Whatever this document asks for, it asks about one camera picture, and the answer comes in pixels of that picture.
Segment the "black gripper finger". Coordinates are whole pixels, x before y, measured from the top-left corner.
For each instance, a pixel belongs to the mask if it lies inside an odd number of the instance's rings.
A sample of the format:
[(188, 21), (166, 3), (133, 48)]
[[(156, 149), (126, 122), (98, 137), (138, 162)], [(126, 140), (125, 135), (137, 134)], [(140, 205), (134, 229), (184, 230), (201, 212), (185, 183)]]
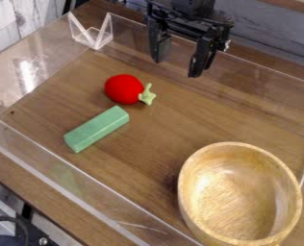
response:
[(168, 31), (168, 25), (164, 20), (149, 17), (149, 42), (150, 53), (154, 62), (164, 62), (170, 52), (172, 35)]
[(190, 59), (188, 76), (197, 78), (210, 68), (218, 51), (218, 42), (214, 37), (202, 36), (197, 39), (196, 52)]

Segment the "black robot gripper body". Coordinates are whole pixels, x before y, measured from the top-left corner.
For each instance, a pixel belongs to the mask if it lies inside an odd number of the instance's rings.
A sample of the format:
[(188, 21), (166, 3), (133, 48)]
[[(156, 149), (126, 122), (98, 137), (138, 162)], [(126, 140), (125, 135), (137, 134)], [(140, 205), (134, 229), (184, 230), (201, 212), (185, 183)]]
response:
[(166, 22), (169, 34), (174, 33), (189, 39), (209, 34), (217, 39), (218, 50), (226, 51), (234, 21), (229, 15), (216, 10), (217, 0), (170, 0), (169, 4), (162, 4), (161, 0), (146, 2), (148, 26), (152, 16)]

